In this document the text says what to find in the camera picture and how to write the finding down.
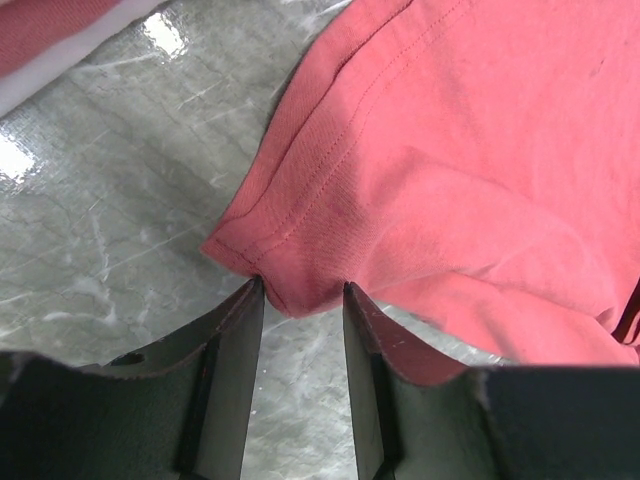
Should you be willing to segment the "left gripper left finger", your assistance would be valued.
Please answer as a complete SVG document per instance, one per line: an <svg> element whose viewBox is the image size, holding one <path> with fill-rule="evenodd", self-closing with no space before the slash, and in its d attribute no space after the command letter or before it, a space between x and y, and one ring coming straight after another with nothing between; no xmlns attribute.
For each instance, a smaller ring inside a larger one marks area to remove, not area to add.
<svg viewBox="0 0 640 480"><path fill-rule="evenodd" d="M80 478L239 478L264 308L253 278L167 336L85 367L100 403Z"/></svg>

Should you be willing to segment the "red t shirt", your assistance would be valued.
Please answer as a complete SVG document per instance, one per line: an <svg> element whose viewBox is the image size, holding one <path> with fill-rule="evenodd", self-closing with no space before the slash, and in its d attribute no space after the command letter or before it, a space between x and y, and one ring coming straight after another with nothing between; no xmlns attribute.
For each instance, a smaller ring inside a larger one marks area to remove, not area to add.
<svg viewBox="0 0 640 480"><path fill-rule="evenodd" d="M522 363L639 362L639 5L354 1L203 252L304 317L347 282Z"/></svg>

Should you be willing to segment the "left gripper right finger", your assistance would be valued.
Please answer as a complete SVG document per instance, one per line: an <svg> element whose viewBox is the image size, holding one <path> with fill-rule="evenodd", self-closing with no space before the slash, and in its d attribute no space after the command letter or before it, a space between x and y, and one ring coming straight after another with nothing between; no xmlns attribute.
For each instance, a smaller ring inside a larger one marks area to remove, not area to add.
<svg viewBox="0 0 640 480"><path fill-rule="evenodd" d="M391 319L354 282L343 330L357 473L361 479L454 479L462 472L447 382L465 365Z"/></svg>

